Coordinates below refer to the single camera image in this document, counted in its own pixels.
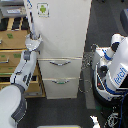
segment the blue logo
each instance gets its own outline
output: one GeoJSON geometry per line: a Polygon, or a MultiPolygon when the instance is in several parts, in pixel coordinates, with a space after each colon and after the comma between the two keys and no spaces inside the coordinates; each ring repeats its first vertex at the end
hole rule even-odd
{"type": "Polygon", "coordinates": [[[124,68],[120,68],[120,72],[117,74],[117,77],[114,78],[115,82],[119,85],[122,81],[122,79],[124,78],[125,74],[126,74],[126,70],[124,68]]]}

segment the gray floor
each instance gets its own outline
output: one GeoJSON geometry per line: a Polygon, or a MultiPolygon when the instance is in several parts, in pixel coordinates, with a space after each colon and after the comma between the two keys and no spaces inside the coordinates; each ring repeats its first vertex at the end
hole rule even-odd
{"type": "MultiPolygon", "coordinates": [[[[128,0],[92,0],[91,15],[86,37],[85,54],[91,54],[91,45],[110,46],[111,36],[120,33],[126,36],[120,23],[120,12],[128,8],[128,0]]],[[[83,128],[92,128],[91,115],[98,117],[101,128],[105,119],[97,109],[98,104],[93,97],[89,68],[83,64],[80,88],[77,99],[47,100],[45,98],[27,99],[28,109],[18,128],[36,128],[39,125],[79,125],[83,128]]]]}

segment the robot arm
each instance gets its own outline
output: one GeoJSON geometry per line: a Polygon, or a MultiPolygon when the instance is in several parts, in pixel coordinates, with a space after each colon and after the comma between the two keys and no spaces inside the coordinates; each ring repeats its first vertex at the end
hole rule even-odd
{"type": "Polygon", "coordinates": [[[26,37],[28,50],[22,51],[21,60],[10,78],[10,86],[0,91],[0,127],[17,128],[17,123],[26,112],[24,91],[29,87],[36,66],[36,51],[42,42],[41,36],[33,40],[26,37]]]}

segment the label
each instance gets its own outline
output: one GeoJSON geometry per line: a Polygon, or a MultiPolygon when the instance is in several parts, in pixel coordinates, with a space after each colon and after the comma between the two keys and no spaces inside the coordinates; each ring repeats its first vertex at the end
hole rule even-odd
{"type": "Polygon", "coordinates": [[[20,9],[10,9],[7,10],[9,14],[20,14],[20,9]]]}
{"type": "Polygon", "coordinates": [[[1,55],[1,58],[5,58],[6,56],[5,55],[1,55]]]}
{"type": "Polygon", "coordinates": [[[8,69],[13,69],[13,68],[8,68],[8,69]]]}
{"type": "Polygon", "coordinates": [[[11,33],[7,34],[9,39],[13,39],[13,35],[11,33]]]}
{"type": "Polygon", "coordinates": [[[21,54],[17,53],[17,54],[13,54],[14,58],[21,58],[21,54]]]}
{"type": "Polygon", "coordinates": [[[113,76],[113,81],[117,87],[119,87],[122,84],[127,73],[128,71],[126,70],[126,68],[124,68],[123,65],[120,64],[119,67],[117,68],[116,73],[113,76]]]}

